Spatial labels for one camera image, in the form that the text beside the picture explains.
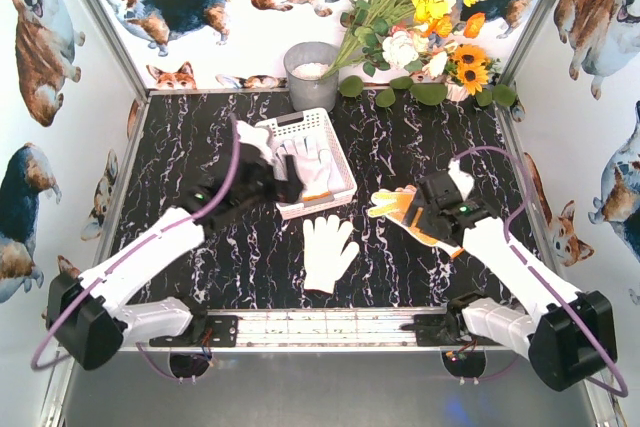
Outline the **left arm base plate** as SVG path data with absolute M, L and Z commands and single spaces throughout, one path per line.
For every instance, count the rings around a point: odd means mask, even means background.
M 235 315 L 207 315 L 192 320 L 180 335 L 156 337 L 151 347 L 235 347 L 239 318 Z

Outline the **white perforated storage basket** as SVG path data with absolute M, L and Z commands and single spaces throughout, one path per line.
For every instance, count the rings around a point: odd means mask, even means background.
M 296 202 L 277 205 L 283 219 L 307 216 L 353 200 L 356 181 L 325 109 L 287 114 L 260 121 L 256 126 L 269 132 L 276 178 L 286 178 L 284 160 L 291 155 L 303 183 Z

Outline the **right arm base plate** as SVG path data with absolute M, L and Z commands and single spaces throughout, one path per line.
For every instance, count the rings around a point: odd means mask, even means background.
M 472 340 L 476 340 L 482 347 L 498 346 L 498 343 L 488 338 L 473 336 L 460 330 L 456 321 L 448 314 L 417 314 L 409 323 L 402 324 L 400 330 L 412 333 L 419 347 L 462 347 Z

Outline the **beige knit glove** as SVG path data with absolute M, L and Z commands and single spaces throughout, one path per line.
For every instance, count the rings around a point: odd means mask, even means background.
M 353 230 L 350 221 L 336 215 L 304 220 L 305 291 L 333 293 L 336 282 L 359 254 L 359 245 L 350 241 Z

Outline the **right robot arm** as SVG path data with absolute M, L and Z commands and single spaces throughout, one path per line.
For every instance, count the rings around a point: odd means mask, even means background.
M 520 304 L 501 305 L 478 291 L 464 294 L 447 305 L 452 335 L 484 337 L 509 348 L 557 392 L 615 367 L 609 300 L 598 291 L 580 291 L 550 270 L 508 231 L 490 204 L 464 196 L 449 173 L 418 181 L 402 223 L 478 259 Z

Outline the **blue dotted glove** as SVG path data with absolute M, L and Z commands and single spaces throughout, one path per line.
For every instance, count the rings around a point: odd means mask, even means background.
M 330 194 L 329 178 L 331 174 L 331 152 L 320 148 L 315 136 L 298 136 L 285 140 L 276 150 L 281 161 L 291 155 L 295 160 L 298 177 L 303 183 L 301 198 L 311 201 Z

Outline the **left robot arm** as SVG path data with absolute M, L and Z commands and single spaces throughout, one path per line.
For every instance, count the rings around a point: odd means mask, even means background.
M 293 204 L 304 190 L 302 170 L 291 154 L 280 156 L 280 172 L 258 148 L 239 144 L 228 172 L 200 183 L 170 207 L 135 241 L 77 276 L 59 274 L 48 294 L 48 332 L 85 370 L 108 362 L 126 344 L 166 339 L 194 345 L 212 329 L 204 309 L 175 296 L 131 304 L 147 282 L 176 259 L 258 204 Z

